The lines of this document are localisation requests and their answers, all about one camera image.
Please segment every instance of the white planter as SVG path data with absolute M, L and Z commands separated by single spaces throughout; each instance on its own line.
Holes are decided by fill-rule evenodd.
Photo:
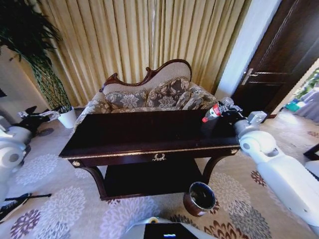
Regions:
M 64 127 L 73 128 L 76 121 L 74 108 L 72 107 L 72 110 L 69 112 L 61 114 L 58 119 L 64 125 Z

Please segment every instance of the table drawer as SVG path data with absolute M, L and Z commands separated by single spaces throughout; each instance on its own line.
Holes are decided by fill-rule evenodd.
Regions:
M 214 157 L 216 155 L 234 155 L 239 149 L 238 145 L 227 147 L 214 147 L 202 149 L 184 149 L 184 150 L 169 150 L 156 152 L 139 152 L 116 156 L 99 156 L 87 157 L 78 159 L 81 162 L 80 167 L 102 166 L 102 165 L 117 165 L 129 163 L 143 163 L 143 162 L 159 162 L 165 160 L 175 160 L 180 158 L 202 158 Z

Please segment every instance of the table top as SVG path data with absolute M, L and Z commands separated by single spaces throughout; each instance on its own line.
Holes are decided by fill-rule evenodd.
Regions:
M 202 123 L 207 110 L 87 115 L 60 157 L 115 155 L 238 145 L 223 118 Z

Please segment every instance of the curved table leg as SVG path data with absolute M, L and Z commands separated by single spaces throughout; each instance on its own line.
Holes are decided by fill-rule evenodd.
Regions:
M 232 156 L 234 154 L 236 154 L 238 151 L 238 149 L 233 148 L 233 149 L 223 149 L 221 151 L 219 151 L 218 153 L 216 153 L 216 155 L 214 157 L 211 157 L 209 159 L 209 161 L 207 162 L 205 168 L 204 168 L 204 172 L 203 172 L 203 183 L 208 184 L 209 183 L 209 179 L 211 176 L 211 173 L 215 167 L 215 165 L 224 157 L 227 156 Z
M 96 186 L 98 187 L 100 193 L 100 199 L 105 200 L 107 194 L 104 187 L 104 178 L 98 167 L 83 167 L 82 169 L 88 171 L 95 180 Z

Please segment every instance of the white wall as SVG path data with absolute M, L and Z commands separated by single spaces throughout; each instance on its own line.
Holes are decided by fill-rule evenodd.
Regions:
M 252 0 L 215 93 L 216 98 L 231 96 L 235 92 L 280 2 Z
M 10 50 L 1 48 L 0 88 L 7 96 L 0 98 L 0 115 L 15 123 L 21 121 L 17 112 L 32 106 L 38 106 L 36 112 L 43 111 L 47 104 L 18 60 L 9 61 L 12 56 Z
M 294 98 L 294 93 L 298 90 L 298 88 L 311 76 L 311 74 L 319 67 L 319 58 L 314 64 L 307 70 L 307 72 L 301 77 L 301 79 L 297 82 L 297 84 L 293 87 L 293 89 L 287 94 L 287 96 L 280 102 L 280 104 L 274 109 L 271 113 L 272 115 L 276 115 L 282 106 L 289 103 Z

